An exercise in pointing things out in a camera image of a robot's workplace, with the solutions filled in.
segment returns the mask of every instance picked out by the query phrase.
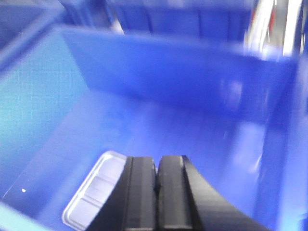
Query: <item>blue storage bin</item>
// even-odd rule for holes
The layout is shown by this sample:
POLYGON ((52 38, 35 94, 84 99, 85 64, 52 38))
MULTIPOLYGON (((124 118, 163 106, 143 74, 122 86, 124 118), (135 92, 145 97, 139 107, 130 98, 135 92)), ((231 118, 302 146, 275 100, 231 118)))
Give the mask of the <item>blue storage bin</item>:
POLYGON ((61 5, 0 3, 0 71, 33 45, 53 23, 64 20, 61 5))
POLYGON ((307 213, 308 59, 62 27, 0 77, 0 195, 56 231, 99 156, 187 155, 277 231, 307 213))
POLYGON ((124 31, 243 41, 255 0, 108 0, 124 31))
POLYGON ((104 0, 59 0, 75 25, 109 27, 111 18, 104 0))

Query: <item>white plastic tray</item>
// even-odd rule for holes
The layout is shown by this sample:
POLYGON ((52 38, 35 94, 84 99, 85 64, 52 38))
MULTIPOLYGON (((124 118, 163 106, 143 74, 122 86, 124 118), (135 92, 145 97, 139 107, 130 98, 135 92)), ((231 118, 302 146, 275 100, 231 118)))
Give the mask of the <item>white plastic tray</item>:
POLYGON ((63 211, 63 223, 84 231, 108 199, 125 163, 126 156, 114 151, 105 152, 63 211))

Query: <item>blue plastic surface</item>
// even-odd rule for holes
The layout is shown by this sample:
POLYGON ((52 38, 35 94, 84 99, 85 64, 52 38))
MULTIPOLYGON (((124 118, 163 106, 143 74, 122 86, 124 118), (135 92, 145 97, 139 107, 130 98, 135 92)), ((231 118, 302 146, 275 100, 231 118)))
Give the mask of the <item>blue plastic surface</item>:
POLYGON ((105 0, 59 0, 75 25, 109 27, 111 22, 105 0))
POLYGON ((0 71, 13 63, 48 31, 63 22, 62 6, 0 3, 0 71))
POLYGON ((125 32, 243 41, 253 10, 251 0, 108 0, 125 32))
POLYGON ((277 231, 308 210, 308 58, 59 28, 0 77, 0 194, 51 229, 99 156, 187 155, 277 231))

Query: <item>bin floor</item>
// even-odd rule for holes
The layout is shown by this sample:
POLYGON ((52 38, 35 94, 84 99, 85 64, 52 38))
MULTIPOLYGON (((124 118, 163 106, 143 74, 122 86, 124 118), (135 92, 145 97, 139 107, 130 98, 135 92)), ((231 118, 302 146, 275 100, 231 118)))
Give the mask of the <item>bin floor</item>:
POLYGON ((250 215, 263 138, 261 125, 92 90, 62 120, 4 201, 48 227, 71 230, 61 221, 62 211, 99 156, 114 150, 153 156, 156 166, 162 155, 187 155, 210 183, 223 195, 229 191, 231 202, 250 215), (239 175, 241 167, 251 173, 239 175), (232 198, 232 184, 244 207, 232 198))

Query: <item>blue plastic bin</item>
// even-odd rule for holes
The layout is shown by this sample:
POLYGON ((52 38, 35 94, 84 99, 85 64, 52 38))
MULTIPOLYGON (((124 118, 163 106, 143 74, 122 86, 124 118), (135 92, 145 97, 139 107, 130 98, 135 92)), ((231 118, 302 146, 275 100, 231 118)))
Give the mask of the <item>blue plastic bin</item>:
POLYGON ((59 0, 75 25, 109 27, 111 17, 105 0, 59 0))
POLYGON ((56 22, 64 22, 64 8, 0 2, 0 71, 15 61, 56 22))
POLYGON ((0 77, 0 195, 56 231, 99 156, 187 155, 277 231, 308 210, 307 57, 58 28, 0 77))
POLYGON ((243 41, 254 0, 107 0, 124 31, 243 41))

